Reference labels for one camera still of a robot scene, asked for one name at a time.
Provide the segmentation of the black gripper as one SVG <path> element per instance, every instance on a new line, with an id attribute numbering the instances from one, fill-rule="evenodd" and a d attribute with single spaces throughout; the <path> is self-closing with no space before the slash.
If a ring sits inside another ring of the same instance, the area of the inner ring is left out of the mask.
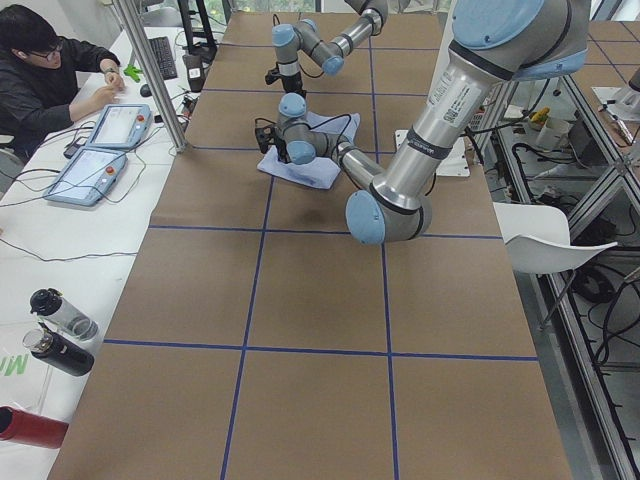
<path id="1" fill-rule="evenodd" d="M 286 142 L 277 132 L 277 124 L 263 117 L 254 119 L 254 135 L 262 154 L 267 154 L 272 147 L 276 148 L 277 160 L 288 162 Z"/>
<path id="2" fill-rule="evenodd" d="M 306 90 L 303 86 L 303 80 L 301 75 L 301 68 L 298 62 L 293 63 L 277 63 L 274 68 L 267 71 L 265 74 L 265 83 L 272 85 L 276 81 L 282 83 L 283 89 L 286 93 L 296 93 L 300 96 L 306 95 Z"/>

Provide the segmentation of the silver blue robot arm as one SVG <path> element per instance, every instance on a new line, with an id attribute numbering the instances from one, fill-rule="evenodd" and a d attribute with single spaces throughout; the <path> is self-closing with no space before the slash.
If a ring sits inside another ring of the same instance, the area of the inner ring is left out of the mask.
<path id="1" fill-rule="evenodd" d="M 413 239 L 431 222 L 427 182 L 498 83 L 539 80 L 579 70 L 587 55 L 587 1 L 459 1 L 451 14 L 449 63 L 409 128 L 388 168 L 370 160 L 346 135 L 318 132 L 307 120 L 298 54 L 327 75 L 337 74 L 356 46 L 380 34 L 384 1 L 353 1 L 358 20 L 325 42 L 303 19 L 272 29 L 276 66 L 267 83 L 282 81 L 278 118 L 255 130 L 262 152 L 302 165 L 331 159 L 358 186 L 346 204 L 346 223 L 364 244 Z"/>
<path id="2" fill-rule="evenodd" d="M 316 23 L 311 19 L 301 19 L 295 24 L 274 25 L 271 41 L 276 63 L 275 67 L 265 74 L 265 83 L 272 85 L 280 81 L 286 93 L 296 93 L 305 97 L 306 90 L 303 87 L 299 62 L 300 52 L 319 66 L 322 74 L 335 76 L 342 70 L 345 58 L 356 47 L 381 33 L 389 14 L 386 1 L 347 1 L 347 4 L 359 14 L 359 18 L 330 41 L 321 38 Z"/>

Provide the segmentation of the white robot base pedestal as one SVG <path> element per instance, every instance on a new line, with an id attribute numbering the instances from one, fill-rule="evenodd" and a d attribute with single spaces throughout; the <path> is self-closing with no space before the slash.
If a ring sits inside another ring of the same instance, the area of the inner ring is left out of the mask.
<path id="1" fill-rule="evenodd" d="M 397 130 L 396 154 L 387 171 L 393 181 L 417 181 L 430 178 L 434 173 L 445 176 L 468 176 L 465 145 L 461 138 L 450 147 L 439 147 L 423 139 L 411 127 Z"/>

